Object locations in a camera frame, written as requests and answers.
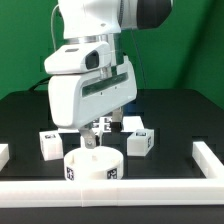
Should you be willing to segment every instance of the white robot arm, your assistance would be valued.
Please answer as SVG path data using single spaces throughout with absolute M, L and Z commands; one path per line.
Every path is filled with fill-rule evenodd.
M 171 12 L 172 0 L 58 2 L 67 44 L 45 61 L 53 75 L 51 113 L 59 128 L 79 129 L 86 146 L 94 148 L 95 136 L 86 125 L 137 94 L 133 67 L 123 56 L 121 30 L 159 26 Z

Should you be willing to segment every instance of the black table surface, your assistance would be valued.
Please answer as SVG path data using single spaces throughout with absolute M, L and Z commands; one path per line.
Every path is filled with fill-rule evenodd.
M 224 111 L 193 90 L 139 90 L 125 106 L 155 130 L 155 145 L 144 158 L 127 157 L 131 133 L 107 133 L 103 145 L 125 157 L 124 179 L 204 178 L 192 159 L 194 141 L 204 141 L 224 160 Z M 46 91 L 14 92 L 0 101 L 0 144 L 10 160 L 0 180 L 60 180 L 63 160 L 44 161 L 39 132 L 56 130 Z M 79 134 L 62 135 L 64 152 L 79 147 Z M 223 223 L 224 206 L 143 206 L 0 209 L 0 223 Z

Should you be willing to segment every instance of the cube with marker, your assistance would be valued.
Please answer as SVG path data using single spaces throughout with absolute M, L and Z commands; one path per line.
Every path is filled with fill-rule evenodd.
M 45 161 L 64 157 L 62 140 L 57 131 L 40 132 L 40 146 Z
M 154 130 L 137 129 L 127 139 L 128 156 L 146 156 L 154 146 Z

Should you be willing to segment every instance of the white cylindrical container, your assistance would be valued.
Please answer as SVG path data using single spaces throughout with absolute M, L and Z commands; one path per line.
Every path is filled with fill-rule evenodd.
M 65 179 L 107 180 L 123 176 L 123 155 L 116 149 L 99 146 L 94 149 L 78 148 L 64 157 Z

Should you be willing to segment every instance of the green wall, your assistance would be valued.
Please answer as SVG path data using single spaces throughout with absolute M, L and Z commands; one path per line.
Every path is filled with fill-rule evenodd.
M 0 98 L 47 77 L 43 62 L 53 52 L 50 15 L 56 2 L 1 0 Z M 174 0 L 172 14 L 160 28 L 123 32 L 138 88 L 195 89 L 224 108 L 223 21 L 222 0 Z M 59 46 L 59 16 L 56 27 Z

